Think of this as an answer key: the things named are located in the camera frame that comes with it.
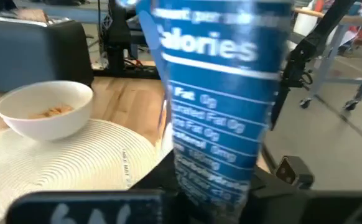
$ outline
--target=gray floor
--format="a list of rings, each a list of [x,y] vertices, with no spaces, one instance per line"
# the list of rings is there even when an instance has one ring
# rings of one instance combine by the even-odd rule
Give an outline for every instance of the gray floor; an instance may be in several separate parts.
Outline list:
[[[87,34],[96,36],[95,25],[85,24],[84,28]],[[97,45],[90,48],[90,55],[92,62],[99,59]],[[148,54],[139,56],[151,60]],[[362,77],[362,48],[350,58],[338,57],[332,69],[346,77]],[[357,87],[326,84],[319,94],[325,104],[313,100],[306,110],[299,107],[299,101],[308,92],[293,89],[276,129],[266,134],[266,146],[276,161],[283,155],[295,155],[307,163],[315,174],[313,189],[362,190],[362,102],[349,114],[342,110]]]

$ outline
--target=white bowl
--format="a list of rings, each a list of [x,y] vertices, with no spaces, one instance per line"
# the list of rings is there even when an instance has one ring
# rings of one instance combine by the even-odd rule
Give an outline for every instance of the white bowl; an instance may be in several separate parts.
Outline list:
[[[93,90],[71,81],[41,82],[12,90],[0,98],[0,117],[18,134],[38,141],[65,138],[89,120]],[[49,118],[30,119],[34,114],[67,104],[71,112]]]

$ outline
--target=toaster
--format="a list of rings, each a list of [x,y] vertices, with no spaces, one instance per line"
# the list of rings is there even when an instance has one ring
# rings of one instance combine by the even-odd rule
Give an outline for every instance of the toaster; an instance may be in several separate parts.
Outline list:
[[[91,85],[93,71],[81,23],[53,17],[47,23],[25,21],[0,12],[0,92],[52,80]]]

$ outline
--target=black object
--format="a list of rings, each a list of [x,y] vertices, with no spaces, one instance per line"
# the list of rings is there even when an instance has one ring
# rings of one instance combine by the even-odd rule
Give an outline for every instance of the black object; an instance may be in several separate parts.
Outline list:
[[[275,170],[275,176],[299,189],[309,189],[313,184],[313,174],[298,156],[284,156]]]
[[[7,224],[156,224],[166,222],[161,190],[127,192],[39,192],[11,205]]]
[[[104,70],[95,70],[95,75],[160,79],[155,66],[138,65],[137,62],[134,65],[125,63],[124,51],[136,59],[137,55],[132,53],[131,46],[147,44],[141,25],[135,17],[135,8],[126,9],[114,0],[109,1],[108,8],[108,15],[100,26],[101,51],[106,53],[108,67]]]
[[[0,0],[0,11],[10,11],[16,8],[13,0]]]
[[[81,23],[22,21],[0,13],[0,92],[51,80],[90,85],[86,35]]]
[[[300,100],[300,107],[303,108],[303,109],[307,109],[311,104],[311,100],[307,100],[307,99],[304,99],[304,100]]]
[[[356,105],[359,103],[359,101],[356,100],[350,100],[345,103],[344,109],[347,111],[353,111],[356,108]]]
[[[173,159],[171,152],[127,192],[41,192],[26,195],[11,205],[6,223],[63,224],[65,222],[50,223],[58,206],[62,206],[63,211],[59,219],[71,218],[77,221],[68,219],[66,224],[192,224],[190,217],[203,220],[200,223],[210,223],[205,221],[204,212],[199,211],[179,190],[174,178]],[[127,205],[130,211],[127,221],[115,222],[121,213],[119,211],[127,210]],[[88,222],[93,215],[96,220],[105,222]],[[362,223],[362,192],[300,190],[255,167],[248,203],[239,223]]]
[[[341,21],[343,16],[350,10],[355,1],[356,0],[336,0],[314,30],[289,54],[286,68],[282,74],[279,93],[275,105],[272,108],[271,129],[274,129],[276,125],[276,121],[281,113],[290,88],[302,88],[304,86],[302,76],[304,74],[305,64],[325,50],[327,37]],[[307,108],[309,102],[302,102],[300,105],[303,108]]]
[[[40,2],[41,0],[31,0],[32,2]],[[42,0],[43,3],[53,6],[81,6],[86,4],[86,0]]]

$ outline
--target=black cable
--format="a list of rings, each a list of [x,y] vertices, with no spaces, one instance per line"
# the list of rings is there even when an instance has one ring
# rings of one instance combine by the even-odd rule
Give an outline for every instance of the black cable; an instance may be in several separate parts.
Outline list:
[[[305,83],[306,85],[311,85],[313,83],[312,76],[310,72],[304,72],[301,75],[301,81]]]
[[[129,55],[129,57],[128,58],[130,58],[131,60],[137,60],[134,56],[132,56],[131,54],[128,54]]]
[[[137,67],[137,65],[130,60],[124,59],[124,62],[127,62],[128,64],[133,65],[134,67]]]
[[[100,41],[100,45],[102,44],[102,40],[101,40],[101,1],[98,0],[98,40]]]

